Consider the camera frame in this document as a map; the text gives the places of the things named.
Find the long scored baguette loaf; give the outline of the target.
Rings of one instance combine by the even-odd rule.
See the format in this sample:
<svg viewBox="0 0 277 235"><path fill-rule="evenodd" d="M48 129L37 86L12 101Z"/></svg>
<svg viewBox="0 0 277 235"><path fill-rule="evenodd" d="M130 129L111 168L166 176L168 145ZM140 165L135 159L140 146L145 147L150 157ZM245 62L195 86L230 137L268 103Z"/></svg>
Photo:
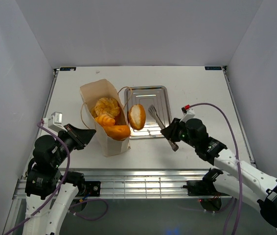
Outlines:
<svg viewBox="0 0 277 235"><path fill-rule="evenodd" d="M123 141L131 134L128 125L103 126L107 136L116 141Z"/></svg>

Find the beige paper bag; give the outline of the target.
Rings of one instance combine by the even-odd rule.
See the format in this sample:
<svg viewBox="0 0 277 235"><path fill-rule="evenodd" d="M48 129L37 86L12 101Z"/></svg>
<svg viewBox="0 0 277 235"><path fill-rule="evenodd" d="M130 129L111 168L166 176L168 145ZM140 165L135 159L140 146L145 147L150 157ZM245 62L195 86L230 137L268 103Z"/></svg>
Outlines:
<svg viewBox="0 0 277 235"><path fill-rule="evenodd" d="M85 110L88 120L81 114L81 121L87 128L96 130L96 138L104 156L114 156L130 149L130 126L119 92L106 79L85 84L80 87L81 109Z"/></svg>

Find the small croissant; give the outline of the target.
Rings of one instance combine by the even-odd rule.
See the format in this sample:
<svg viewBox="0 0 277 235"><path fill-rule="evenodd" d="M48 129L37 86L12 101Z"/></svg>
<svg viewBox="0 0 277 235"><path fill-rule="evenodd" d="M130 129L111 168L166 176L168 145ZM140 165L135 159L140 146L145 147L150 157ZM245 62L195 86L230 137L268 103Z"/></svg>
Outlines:
<svg viewBox="0 0 277 235"><path fill-rule="evenodd" d="M114 126L115 119L107 114L99 115L94 119L101 126Z"/></svg>

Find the round smooth bun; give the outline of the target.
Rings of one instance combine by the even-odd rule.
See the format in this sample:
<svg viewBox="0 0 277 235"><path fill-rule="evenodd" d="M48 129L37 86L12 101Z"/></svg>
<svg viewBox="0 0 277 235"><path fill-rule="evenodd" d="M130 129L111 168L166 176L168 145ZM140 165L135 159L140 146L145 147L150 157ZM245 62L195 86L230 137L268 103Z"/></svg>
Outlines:
<svg viewBox="0 0 277 235"><path fill-rule="evenodd" d="M134 130L143 129L146 122L144 107L141 104L133 105L128 113L128 120Z"/></svg>

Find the sugared flower bun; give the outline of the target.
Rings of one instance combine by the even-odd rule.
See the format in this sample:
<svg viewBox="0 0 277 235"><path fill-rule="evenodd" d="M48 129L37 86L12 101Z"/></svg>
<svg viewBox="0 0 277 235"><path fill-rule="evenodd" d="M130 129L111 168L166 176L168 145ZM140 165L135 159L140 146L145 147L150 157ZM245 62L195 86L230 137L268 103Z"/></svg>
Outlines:
<svg viewBox="0 0 277 235"><path fill-rule="evenodd" d="M108 115L111 118L115 118L120 114L120 106L114 98L100 98L96 102L94 110L98 116Z"/></svg>

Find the metal serving tongs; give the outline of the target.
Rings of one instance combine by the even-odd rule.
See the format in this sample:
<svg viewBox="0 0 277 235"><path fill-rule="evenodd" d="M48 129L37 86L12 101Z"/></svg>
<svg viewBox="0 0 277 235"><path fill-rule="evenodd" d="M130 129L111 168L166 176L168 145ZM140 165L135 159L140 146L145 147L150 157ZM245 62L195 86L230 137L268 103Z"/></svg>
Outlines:
<svg viewBox="0 0 277 235"><path fill-rule="evenodd" d="M165 125L163 124L163 122L161 121L161 119L159 118L158 114L157 114L157 111L156 111L156 108L154 105L150 105L149 108L148 108L148 113L150 114L150 116L156 121L156 123L158 124L158 126L160 127L160 129L164 129L165 128ZM176 152L179 147L176 143L170 141L170 140L167 140L168 143L170 144L172 150L174 152Z"/></svg>

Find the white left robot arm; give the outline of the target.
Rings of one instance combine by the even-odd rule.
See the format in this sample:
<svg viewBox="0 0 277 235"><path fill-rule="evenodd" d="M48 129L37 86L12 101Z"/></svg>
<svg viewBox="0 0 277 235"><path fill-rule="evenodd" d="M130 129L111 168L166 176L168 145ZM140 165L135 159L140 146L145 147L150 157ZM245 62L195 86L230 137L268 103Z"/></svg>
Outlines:
<svg viewBox="0 0 277 235"><path fill-rule="evenodd" d="M57 135L48 131L36 139L25 185L24 235L59 234L73 199L86 189L82 173L68 169L61 173L59 166L70 161L72 151L84 149L95 133L67 124Z"/></svg>

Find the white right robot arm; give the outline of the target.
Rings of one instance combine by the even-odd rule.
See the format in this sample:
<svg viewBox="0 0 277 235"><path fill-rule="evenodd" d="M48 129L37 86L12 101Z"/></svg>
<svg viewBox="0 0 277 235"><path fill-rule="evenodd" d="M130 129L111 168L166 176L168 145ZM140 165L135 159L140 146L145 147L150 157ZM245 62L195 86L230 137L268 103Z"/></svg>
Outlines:
<svg viewBox="0 0 277 235"><path fill-rule="evenodd" d="M220 191L241 199L256 208L270 225L277 228L277 178L238 160L225 144L208 135L206 126L197 118L187 121L176 118L161 133L171 142L183 141L192 146L203 161L238 180L236 187L233 181L228 181L228 185L222 184L224 177L221 175L210 177L203 181L206 193Z"/></svg>

